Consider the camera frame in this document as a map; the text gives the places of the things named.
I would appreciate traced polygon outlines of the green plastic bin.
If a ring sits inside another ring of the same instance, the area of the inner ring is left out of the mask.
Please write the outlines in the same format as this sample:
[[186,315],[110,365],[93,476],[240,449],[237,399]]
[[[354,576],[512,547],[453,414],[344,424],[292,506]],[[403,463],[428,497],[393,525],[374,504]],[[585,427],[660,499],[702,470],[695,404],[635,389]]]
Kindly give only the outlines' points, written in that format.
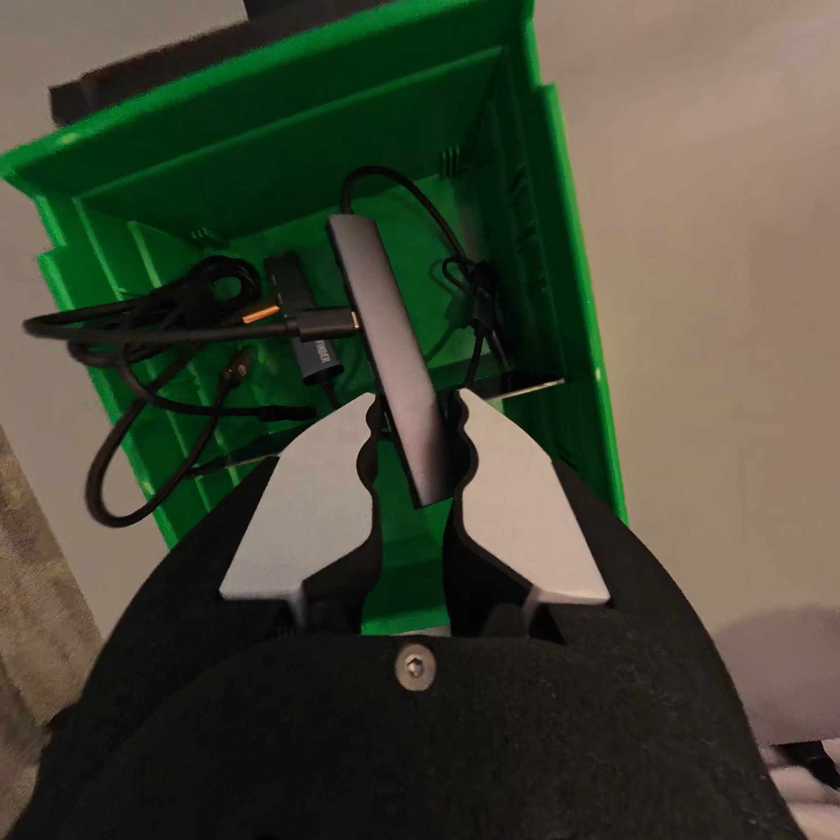
[[[502,411],[627,521],[623,477],[554,86],[540,76],[534,2],[393,2],[132,97],[2,156],[38,209],[38,266],[59,310],[140,298],[202,257],[262,269],[296,252],[318,304],[346,304],[327,233],[346,176],[384,165],[423,189],[500,275],[510,373],[562,383]],[[369,176],[353,207],[378,224],[437,388],[463,381],[466,295],[440,276],[439,227]],[[440,548],[450,502],[412,511],[380,448],[385,568],[362,633],[444,625]]]

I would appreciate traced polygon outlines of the dark furniture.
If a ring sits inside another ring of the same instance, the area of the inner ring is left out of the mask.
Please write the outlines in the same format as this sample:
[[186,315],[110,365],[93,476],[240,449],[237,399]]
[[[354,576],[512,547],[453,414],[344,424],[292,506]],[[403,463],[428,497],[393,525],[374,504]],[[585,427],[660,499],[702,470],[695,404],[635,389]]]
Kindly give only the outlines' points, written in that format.
[[382,5],[379,1],[244,1],[244,21],[93,69],[49,89],[58,129],[165,84],[337,23]]

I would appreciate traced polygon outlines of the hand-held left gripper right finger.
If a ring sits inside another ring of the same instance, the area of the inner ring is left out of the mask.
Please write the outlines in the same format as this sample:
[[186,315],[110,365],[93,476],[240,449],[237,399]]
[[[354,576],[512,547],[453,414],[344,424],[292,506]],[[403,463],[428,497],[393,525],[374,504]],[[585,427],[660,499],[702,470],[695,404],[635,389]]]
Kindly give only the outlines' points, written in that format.
[[443,541],[450,632],[528,634],[542,610],[605,607],[602,573],[551,457],[519,425],[461,388],[449,404],[456,476]]

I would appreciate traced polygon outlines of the slim grey usb hub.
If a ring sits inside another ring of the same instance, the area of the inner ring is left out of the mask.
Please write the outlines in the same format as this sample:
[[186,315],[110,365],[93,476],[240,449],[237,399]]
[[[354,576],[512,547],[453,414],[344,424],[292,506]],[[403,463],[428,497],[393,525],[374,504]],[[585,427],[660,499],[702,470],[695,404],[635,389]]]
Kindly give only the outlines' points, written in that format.
[[380,230],[352,213],[325,226],[415,506],[431,507],[453,492],[445,415]]

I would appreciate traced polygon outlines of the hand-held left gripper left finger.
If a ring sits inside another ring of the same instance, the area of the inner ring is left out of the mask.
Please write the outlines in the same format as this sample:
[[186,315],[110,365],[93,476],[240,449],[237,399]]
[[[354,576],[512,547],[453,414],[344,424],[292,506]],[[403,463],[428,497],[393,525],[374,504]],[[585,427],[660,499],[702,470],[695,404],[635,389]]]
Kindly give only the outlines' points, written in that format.
[[361,634],[383,568],[381,426],[380,397],[363,393],[280,454],[220,585],[226,601],[284,602],[301,631]]

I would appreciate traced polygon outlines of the small grey adapter dongle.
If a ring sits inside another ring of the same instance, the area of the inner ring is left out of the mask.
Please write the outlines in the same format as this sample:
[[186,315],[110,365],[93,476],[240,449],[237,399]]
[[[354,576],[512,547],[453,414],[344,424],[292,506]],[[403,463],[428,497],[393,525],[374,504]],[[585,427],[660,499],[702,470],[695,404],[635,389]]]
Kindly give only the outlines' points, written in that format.
[[[289,252],[267,257],[263,267],[284,315],[293,316],[317,307],[312,287],[297,254]],[[326,385],[343,373],[343,363],[330,340],[302,342],[293,338],[291,348],[305,385]]]

